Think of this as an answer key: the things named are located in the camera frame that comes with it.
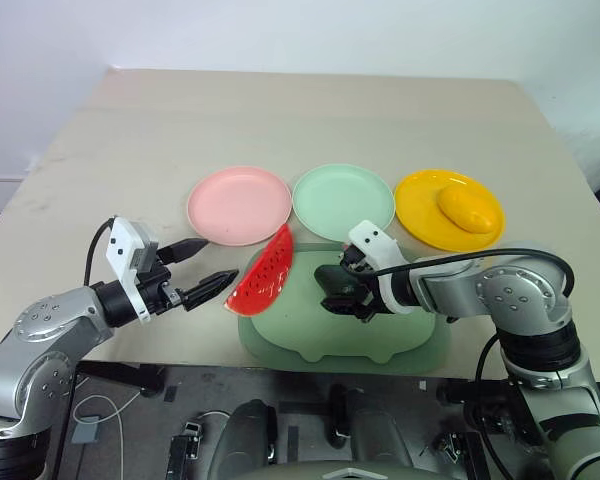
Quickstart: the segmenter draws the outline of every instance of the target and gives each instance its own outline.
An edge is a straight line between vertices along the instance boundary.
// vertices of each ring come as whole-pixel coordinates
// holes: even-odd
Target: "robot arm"
[[[371,222],[361,222],[349,238],[341,262],[348,281],[337,266],[316,270],[325,308],[363,321],[413,306],[451,318],[490,315],[509,383],[528,406],[557,478],[589,478],[586,472],[600,469],[600,392],[563,292],[564,267],[547,260],[552,255],[477,252],[463,261],[419,259],[433,265],[407,270],[396,241]],[[386,268],[393,272],[377,275]]]
[[[135,319],[146,322],[179,305],[191,310],[228,286],[237,270],[218,272],[188,291],[169,282],[167,265],[195,255],[207,243],[187,239],[158,249],[147,227],[117,217],[107,259],[118,280],[39,300],[0,343],[0,439],[48,429],[76,364],[111,338],[115,327]]]

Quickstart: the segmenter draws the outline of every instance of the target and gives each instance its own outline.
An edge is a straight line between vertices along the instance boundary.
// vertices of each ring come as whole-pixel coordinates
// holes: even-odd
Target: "mint green plate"
[[[375,173],[333,163],[314,168],[293,189],[298,219],[316,235],[344,242],[362,220],[386,228],[396,211],[393,193]]]
[[[333,244],[300,244],[295,246],[296,253],[320,252],[322,255],[324,255],[324,252],[329,252],[331,255],[336,255],[340,250],[341,248],[338,245]],[[272,318],[277,318],[280,322],[285,322],[285,320],[288,321],[287,315],[289,313],[289,309],[287,307],[291,307],[291,305],[284,300],[285,290],[283,290],[281,296],[271,307],[275,308],[277,306],[279,311],[267,310],[267,312],[273,315]],[[302,309],[302,311],[305,311],[306,309],[307,314],[313,314],[315,313],[315,307],[321,308],[317,304],[317,301],[320,299],[306,298],[304,302],[297,303],[295,308]],[[261,335],[261,333],[258,331],[258,328],[256,328],[254,325],[254,323],[258,322],[258,317],[259,316],[254,318],[239,317],[238,331],[240,340],[246,349],[254,357],[260,360],[262,366],[277,370],[401,375],[426,373],[437,368],[445,361],[450,343],[449,325],[446,323],[444,317],[436,316],[434,324],[432,325],[433,332],[431,333],[429,331],[430,333],[426,334],[429,336],[428,340],[425,339],[426,341],[424,341],[424,343],[422,343],[420,346],[416,346],[410,341],[407,341],[405,346],[406,348],[411,349],[407,351],[397,351],[400,349],[395,349],[396,351],[393,352],[393,355],[388,361],[386,361],[386,363],[378,363],[373,361],[371,358],[364,355],[364,353],[360,355],[360,352],[358,352],[358,355],[338,355],[325,353],[325,355],[318,361],[307,361],[300,353],[298,353],[298,351],[277,345]],[[398,317],[399,316],[397,315],[394,316],[395,320],[398,320]],[[353,317],[341,317],[340,320],[344,322],[352,322],[354,329],[357,328],[359,323],[359,320]],[[379,336],[382,336],[382,332],[376,332],[375,335],[376,341],[378,341],[380,340]],[[350,343],[352,337],[342,338],[345,340],[345,349],[351,349],[353,346],[353,344]],[[368,351],[368,345],[363,344],[362,351]]]

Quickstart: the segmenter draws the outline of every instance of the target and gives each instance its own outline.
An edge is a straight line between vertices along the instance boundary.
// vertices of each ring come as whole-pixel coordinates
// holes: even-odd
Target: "beige tabletop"
[[[187,195],[220,168],[258,165],[293,186],[332,162],[370,168],[391,187],[447,168],[491,189],[507,215],[502,242],[534,240],[574,267],[574,318],[600,380],[600,205],[537,108],[505,81],[111,72],[0,215],[0,339],[29,303],[81,284],[89,241],[109,216],[146,222],[166,244],[194,234]],[[293,214],[290,225],[297,241],[320,241]],[[397,220],[388,232],[418,254],[439,253]],[[103,247],[93,281],[113,279]],[[174,284],[243,270],[261,247],[210,244],[173,268]],[[224,298],[129,324],[88,358],[258,366]],[[493,332],[488,317],[457,322],[446,364],[427,375],[472,376]],[[488,377],[503,375],[496,355]]]

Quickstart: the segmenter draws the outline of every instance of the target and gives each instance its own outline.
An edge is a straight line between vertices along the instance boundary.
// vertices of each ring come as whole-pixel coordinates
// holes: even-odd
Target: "red watermelon flesh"
[[[250,317],[273,305],[293,261],[293,237],[285,223],[233,291],[225,307],[238,315]]]

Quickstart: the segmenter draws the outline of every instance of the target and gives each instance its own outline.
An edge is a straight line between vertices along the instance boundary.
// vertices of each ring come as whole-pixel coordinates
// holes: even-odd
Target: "green tray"
[[[300,244],[297,252],[340,251],[339,244]],[[266,340],[249,317],[239,317],[240,340],[247,350],[260,360],[264,367],[305,372],[418,374],[440,366],[446,359],[450,343],[449,325],[444,317],[437,316],[431,337],[419,347],[396,353],[387,363],[375,363],[362,356],[324,356],[317,362],[308,362],[293,350]]]

